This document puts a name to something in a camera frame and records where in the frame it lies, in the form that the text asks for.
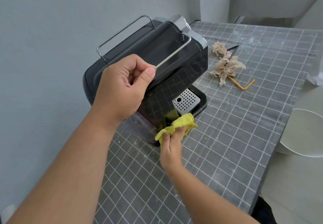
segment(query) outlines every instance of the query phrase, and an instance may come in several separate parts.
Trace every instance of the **black coffee machine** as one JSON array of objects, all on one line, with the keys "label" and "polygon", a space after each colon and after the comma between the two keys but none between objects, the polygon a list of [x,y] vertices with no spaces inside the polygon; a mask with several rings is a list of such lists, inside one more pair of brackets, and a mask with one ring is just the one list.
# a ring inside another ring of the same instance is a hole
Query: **black coffee machine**
[{"label": "black coffee machine", "polygon": [[[149,18],[149,23],[108,53],[100,53],[104,44],[143,17]],[[139,109],[120,125],[140,139],[155,143],[157,132],[173,120],[186,113],[197,116],[206,108],[206,95],[192,84],[208,68],[207,42],[191,30],[181,15],[169,19],[140,16],[99,45],[97,53],[100,59],[83,76],[83,88],[91,105],[102,71],[109,65],[130,54],[137,54],[156,66],[156,76],[148,86]]]}]

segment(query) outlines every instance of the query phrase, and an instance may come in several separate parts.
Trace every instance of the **grid patterned tablecloth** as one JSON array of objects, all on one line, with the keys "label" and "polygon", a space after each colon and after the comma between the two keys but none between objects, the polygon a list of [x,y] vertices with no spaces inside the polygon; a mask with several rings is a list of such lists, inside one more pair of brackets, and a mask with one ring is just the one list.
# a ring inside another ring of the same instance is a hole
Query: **grid patterned tablecloth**
[{"label": "grid patterned tablecloth", "polygon": [[[297,91],[317,59],[323,34],[300,30],[198,22],[192,29],[211,46],[239,44],[247,69],[219,88],[209,71],[219,60],[209,54],[209,70],[195,85],[208,98],[198,128],[182,141],[183,163],[211,189],[245,212],[261,186],[265,169],[292,112]],[[153,148],[127,131],[117,131],[107,156],[94,223],[191,223]]]}]

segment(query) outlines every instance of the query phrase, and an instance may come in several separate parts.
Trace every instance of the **drip tray grate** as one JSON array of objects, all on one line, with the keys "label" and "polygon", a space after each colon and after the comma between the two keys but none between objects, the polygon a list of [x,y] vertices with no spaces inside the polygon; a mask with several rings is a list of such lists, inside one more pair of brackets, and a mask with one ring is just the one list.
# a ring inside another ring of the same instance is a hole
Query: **drip tray grate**
[{"label": "drip tray grate", "polygon": [[176,97],[173,100],[173,104],[176,110],[181,114],[187,114],[192,111],[197,104],[199,104],[201,99],[191,92],[189,89],[186,89],[182,94]]}]

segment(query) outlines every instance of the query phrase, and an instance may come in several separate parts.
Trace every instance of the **person's right arm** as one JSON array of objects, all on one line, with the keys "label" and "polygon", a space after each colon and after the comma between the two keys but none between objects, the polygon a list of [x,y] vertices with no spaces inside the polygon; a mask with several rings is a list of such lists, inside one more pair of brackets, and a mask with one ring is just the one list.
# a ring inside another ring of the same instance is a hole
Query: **person's right arm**
[{"label": "person's right arm", "polygon": [[170,137],[163,136],[160,162],[165,173],[182,198],[196,224],[259,224],[248,214],[219,196],[190,173],[182,164],[181,138],[185,128],[176,129]]}]

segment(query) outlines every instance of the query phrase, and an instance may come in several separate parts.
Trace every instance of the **person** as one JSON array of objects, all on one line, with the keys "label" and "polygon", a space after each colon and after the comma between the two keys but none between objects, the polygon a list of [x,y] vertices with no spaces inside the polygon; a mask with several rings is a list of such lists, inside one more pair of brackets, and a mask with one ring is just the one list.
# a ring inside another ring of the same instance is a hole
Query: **person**
[{"label": "person", "polygon": [[[103,71],[95,101],[54,162],[8,221],[92,223],[107,152],[118,125],[138,109],[154,66],[130,55]],[[164,134],[160,163],[194,223],[258,223],[192,175],[182,164],[185,128]]]}]

